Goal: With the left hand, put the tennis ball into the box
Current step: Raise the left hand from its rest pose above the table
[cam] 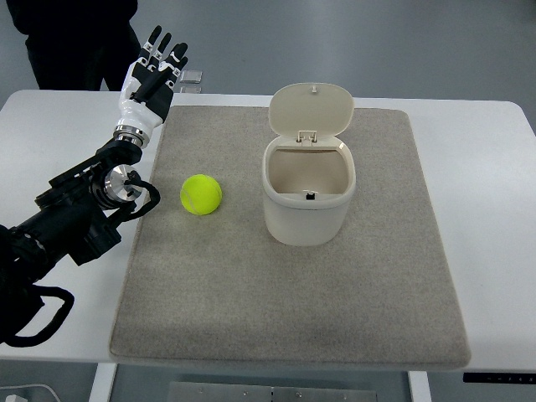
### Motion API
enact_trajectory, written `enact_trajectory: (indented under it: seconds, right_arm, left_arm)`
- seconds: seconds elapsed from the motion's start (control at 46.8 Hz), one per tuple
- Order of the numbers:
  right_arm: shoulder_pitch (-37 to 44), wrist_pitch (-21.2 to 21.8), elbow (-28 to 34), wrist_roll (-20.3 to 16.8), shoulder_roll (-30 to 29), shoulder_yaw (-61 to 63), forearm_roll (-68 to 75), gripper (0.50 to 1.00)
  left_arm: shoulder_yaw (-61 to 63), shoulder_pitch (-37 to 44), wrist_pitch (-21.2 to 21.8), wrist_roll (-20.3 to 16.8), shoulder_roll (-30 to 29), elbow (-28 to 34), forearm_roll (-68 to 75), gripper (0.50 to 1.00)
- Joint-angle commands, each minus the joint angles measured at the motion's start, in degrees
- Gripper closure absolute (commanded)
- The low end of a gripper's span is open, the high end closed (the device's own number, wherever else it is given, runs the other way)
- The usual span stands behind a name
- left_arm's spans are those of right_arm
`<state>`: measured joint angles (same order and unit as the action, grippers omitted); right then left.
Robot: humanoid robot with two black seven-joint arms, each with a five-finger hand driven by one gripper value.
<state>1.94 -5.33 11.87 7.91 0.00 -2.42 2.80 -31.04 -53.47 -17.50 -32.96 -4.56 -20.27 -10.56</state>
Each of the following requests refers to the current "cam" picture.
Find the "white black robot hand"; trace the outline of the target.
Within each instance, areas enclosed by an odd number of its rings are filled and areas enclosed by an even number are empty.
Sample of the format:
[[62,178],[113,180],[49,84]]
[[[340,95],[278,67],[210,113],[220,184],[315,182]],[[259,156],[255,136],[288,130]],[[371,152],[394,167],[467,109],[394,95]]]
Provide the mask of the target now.
[[161,126],[167,118],[174,86],[188,62],[185,43],[176,44],[164,54],[171,41],[170,33],[156,26],[127,71],[121,88],[119,126],[130,126],[145,136]]

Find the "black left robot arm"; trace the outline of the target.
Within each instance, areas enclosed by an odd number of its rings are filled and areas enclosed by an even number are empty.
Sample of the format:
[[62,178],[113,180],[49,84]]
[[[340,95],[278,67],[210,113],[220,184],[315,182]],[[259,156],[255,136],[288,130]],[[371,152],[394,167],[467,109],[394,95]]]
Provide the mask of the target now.
[[158,190],[133,168],[147,143],[142,130],[117,126],[94,156],[50,180],[35,199],[36,215],[1,228],[2,343],[29,348],[50,339],[75,298],[38,282],[67,255],[77,265],[100,258],[120,243],[120,224],[160,202]]

